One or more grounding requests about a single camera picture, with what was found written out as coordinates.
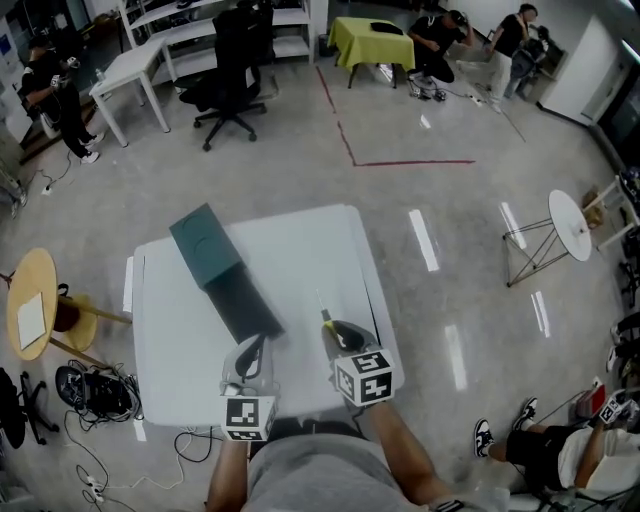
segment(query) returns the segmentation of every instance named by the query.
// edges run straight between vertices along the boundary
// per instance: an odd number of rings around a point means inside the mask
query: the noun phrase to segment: white pants
[[[499,103],[511,80],[511,57],[500,52],[493,52],[489,57],[486,52],[480,50],[467,52],[462,60],[463,62],[460,63],[462,66],[465,62],[473,62],[474,68],[491,76],[490,98],[491,101]]]

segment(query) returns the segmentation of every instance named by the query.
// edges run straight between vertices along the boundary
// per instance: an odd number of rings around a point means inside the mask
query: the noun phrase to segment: chair base
[[[38,382],[38,385],[33,390],[32,393],[29,392],[29,374],[27,372],[22,372],[20,374],[20,388],[22,392],[19,396],[22,396],[22,401],[24,405],[22,406],[22,412],[25,415],[25,421],[29,422],[31,426],[31,431],[33,432],[33,436],[36,438],[38,444],[47,444],[45,439],[42,439],[38,434],[38,429],[36,428],[36,422],[40,423],[45,429],[49,432],[60,432],[60,427],[53,423],[49,423],[49,421],[45,420],[40,413],[36,410],[36,399],[38,398],[38,393],[40,393],[41,389],[46,389],[47,384],[44,381]]]
[[[267,107],[264,103],[252,103],[251,105],[248,105],[247,107],[241,109],[240,111],[238,111],[235,114],[227,114],[224,113],[222,111],[215,111],[215,112],[210,112],[209,114],[205,114],[203,116],[198,116],[196,117],[195,121],[193,122],[193,127],[194,128],[200,128],[202,126],[202,121],[206,121],[208,119],[217,119],[218,121],[216,122],[215,126],[211,129],[211,131],[209,132],[209,135],[207,136],[207,138],[204,141],[204,145],[202,146],[202,149],[204,149],[205,151],[209,151],[211,149],[211,139],[213,139],[216,134],[220,131],[220,128],[222,128],[222,126],[227,122],[227,121],[233,121],[234,123],[236,123],[238,126],[244,128],[245,130],[247,130],[249,132],[249,140],[251,142],[255,142],[256,140],[258,140],[258,136],[256,135],[255,130],[251,127],[251,125],[249,125],[248,123],[246,123],[244,120],[242,120],[240,118],[240,116],[238,116],[238,114],[241,114],[243,112],[250,112],[252,110],[259,110],[261,114],[266,114],[267,113]]]

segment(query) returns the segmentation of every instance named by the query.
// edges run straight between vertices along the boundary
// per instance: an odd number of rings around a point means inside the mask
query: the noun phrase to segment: white table
[[[593,208],[598,203],[602,203],[609,194],[613,191],[617,191],[618,195],[622,197],[622,200],[628,206],[628,210],[631,212],[631,220],[632,222],[623,227],[620,231],[618,231],[615,235],[609,237],[607,240],[598,245],[598,250],[601,251],[605,247],[611,245],[613,242],[620,240],[624,235],[626,235],[633,228],[640,227],[640,218],[638,218],[638,214],[636,213],[636,209],[633,206],[633,203],[625,193],[622,185],[620,184],[620,177],[616,176],[616,179],[613,180],[613,183],[609,185],[604,191],[596,197],[593,201],[591,201],[582,211],[586,212],[590,208]]]
[[[162,126],[162,129],[165,133],[168,133],[170,131],[169,125],[162,115],[160,103],[158,102],[158,98],[156,97],[155,92],[153,92],[153,87],[151,86],[149,75],[147,74],[149,67],[158,57],[158,54],[160,52],[163,52],[164,54],[172,79],[174,81],[177,80],[175,70],[173,69],[171,56],[169,55],[169,50],[166,46],[166,40],[165,38],[158,38],[147,41],[147,43],[143,44],[142,46],[138,46],[133,50],[129,50],[128,52],[118,55],[104,72],[105,79],[102,82],[94,85],[91,91],[89,91],[89,94],[95,100],[96,104],[100,108],[100,112],[102,112],[102,115],[104,116],[105,120],[109,124],[109,127],[111,128],[123,148],[126,148],[129,142],[116,123],[116,120],[113,118],[113,115],[109,111],[107,104],[102,99],[102,95],[108,93],[116,87],[120,87],[121,85],[127,84],[129,82],[134,82],[133,89],[136,98],[138,99],[138,103],[140,104],[140,106],[143,106],[144,100],[140,94],[137,83],[135,83],[135,80],[139,79],[142,83],[143,89],[147,93],[147,97],[149,98],[149,102],[153,107],[153,111],[155,112],[156,117],[160,122],[160,126]]]
[[[272,344],[281,390],[278,417],[344,406],[328,381],[316,290],[334,319],[371,332],[377,326],[382,346],[396,363],[394,385],[403,385],[391,319],[355,208],[328,206],[226,230],[285,330]],[[224,402],[219,383],[234,339],[196,285],[173,238],[138,247],[133,266],[133,328],[145,418],[161,425],[220,424]]]
[[[520,247],[517,238],[514,236],[517,233],[524,233],[547,227],[551,227],[551,231],[532,256]],[[502,236],[502,239],[505,243],[510,242],[515,249],[527,258],[527,263],[513,279],[509,274],[507,280],[507,286],[509,288],[521,281],[524,281],[526,278],[531,277],[533,274],[537,274],[565,256],[571,255],[578,261],[587,261],[591,255],[591,233],[589,232],[587,221],[584,218],[580,207],[573,199],[571,199],[571,196],[561,190],[554,190],[549,194],[548,219],[529,224],[528,226],[524,226],[514,231],[509,231]],[[560,240],[564,246],[564,251],[561,254],[545,261],[545,258],[551,251],[556,240]]]

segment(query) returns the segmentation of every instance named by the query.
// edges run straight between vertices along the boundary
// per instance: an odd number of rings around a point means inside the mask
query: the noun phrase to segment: polished floor
[[[202,203],[224,223],[351,204],[364,221],[407,376],[397,407],[446,480],[460,487],[517,486],[513,468],[473,459],[475,421],[486,416],[502,435],[526,397],[539,397],[544,415],[596,375],[605,379],[609,328],[623,316],[623,304],[617,247],[594,250],[586,263],[564,259],[507,288],[505,219],[525,225],[546,218],[554,189],[579,201],[593,185],[606,186],[613,172],[604,156],[584,129],[519,99],[507,104],[509,118],[453,95],[442,104],[421,102],[404,81],[394,90],[375,67],[363,67],[349,91],[347,72],[332,59],[318,69],[278,64],[275,74],[280,94],[268,102],[269,112],[247,116],[258,141],[227,126],[210,153],[201,150],[205,130],[192,126],[195,109],[171,88],[158,88],[169,134],[148,105],[139,108],[130,91],[116,91],[109,103],[129,147],[107,133],[100,159],[80,166],[72,157],[49,196],[40,194],[47,180],[34,172],[61,175],[66,148],[59,144],[29,164],[29,203],[13,221],[6,212],[0,224],[0,269],[10,271],[27,250],[45,247],[72,294],[88,292],[97,305],[120,311],[126,258],[138,245],[168,236],[176,219]],[[468,86],[460,79],[453,87]],[[90,128],[104,127],[97,114]],[[468,162],[358,166],[354,160]],[[427,260],[410,221],[413,210],[421,212],[434,248]],[[525,237],[528,248],[538,240]],[[513,254],[512,260],[521,261]],[[0,362],[14,379],[27,370],[51,384],[66,363],[54,348],[21,361],[4,338]],[[89,353],[136,371],[131,329],[101,322]],[[61,424],[65,407],[52,386],[45,396],[42,407]],[[553,419],[565,421],[566,409]],[[107,465],[112,486],[143,475],[165,487],[180,480],[173,449],[178,428],[146,423],[146,442],[130,423],[88,434],[75,421],[69,428]],[[101,479],[99,467],[64,433],[47,439],[45,447],[30,435],[17,451],[5,445],[8,468],[43,508],[89,510],[76,464]],[[207,444],[196,439],[188,453],[203,456]],[[108,496],[138,512],[201,510],[216,454],[214,444],[205,462],[185,463],[184,483],[172,490],[143,481],[135,489],[109,489]],[[108,503],[103,510],[117,507]]]

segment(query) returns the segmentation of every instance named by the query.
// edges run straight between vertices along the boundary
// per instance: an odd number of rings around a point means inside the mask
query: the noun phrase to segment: black t-shirt
[[[442,57],[454,41],[461,42],[466,38],[461,30],[445,27],[442,23],[442,17],[440,16],[424,16],[423,18],[420,18],[416,21],[413,27],[411,27],[411,32],[419,35],[423,39],[438,43],[440,50],[437,52],[433,52],[426,46],[416,43],[416,48],[420,48],[420,51],[423,51],[422,49],[424,49],[438,57]]]
[[[22,94],[27,96],[32,92],[42,91],[51,85],[51,79],[54,75],[64,76],[66,72],[60,66],[60,58],[53,50],[48,50],[38,60],[31,60],[27,64],[24,74],[22,75]],[[38,103],[38,107],[44,112],[49,114],[53,121],[59,116],[61,105],[66,100],[67,93],[71,93],[71,90],[65,91],[60,89],[58,92],[47,96],[44,100]]]
[[[524,36],[522,35],[522,26],[518,23],[518,19],[515,14],[507,16],[503,22],[500,23],[500,26],[504,29],[504,33],[496,43],[496,51],[506,55],[507,57],[513,57],[513,54],[524,39]]]

